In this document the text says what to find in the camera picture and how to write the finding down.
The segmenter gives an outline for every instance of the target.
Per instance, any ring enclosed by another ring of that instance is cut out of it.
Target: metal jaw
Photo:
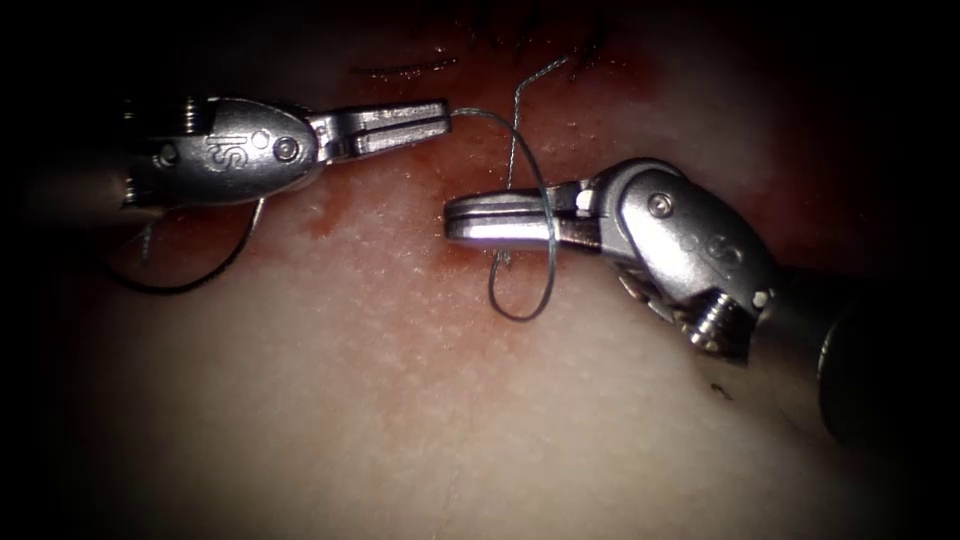
[[[444,100],[314,113],[240,98],[128,102],[132,207],[239,204],[303,187],[318,167],[451,130]]]
[[[778,270],[729,206],[654,159],[623,161],[548,193],[560,246],[606,257],[627,291],[695,346],[744,353]],[[537,190],[456,199],[445,207],[446,235],[479,248],[544,249],[542,205]]]

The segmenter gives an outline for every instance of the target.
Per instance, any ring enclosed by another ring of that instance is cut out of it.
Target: screw
[[[273,155],[280,161],[293,161],[300,153],[300,145],[290,137],[283,137],[273,145]]]
[[[160,155],[157,156],[157,162],[162,167],[173,167],[177,164],[179,157],[179,154],[177,154],[177,148],[172,144],[167,143],[160,148]]]
[[[757,291],[753,293],[753,307],[763,309],[763,306],[767,305],[769,301],[770,294],[768,294],[767,291]]]
[[[655,218],[668,218],[673,214],[673,200],[665,193],[654,193],[647,201],[647,209]]]

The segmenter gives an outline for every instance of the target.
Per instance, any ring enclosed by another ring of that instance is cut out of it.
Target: silver metal instrument
[[[451,130],[446,101],[314,112],[240,98],[127,102],[125,205],[230,205],[303,187],[322,167]]]
[[[630,159],[548,189],[561,247],[610,260],[626,290],[696,347],[741,358],[779,268],[753,229],[672,165]],[[537,190],[462,197],[444,208],[449,240],[544,249]]]

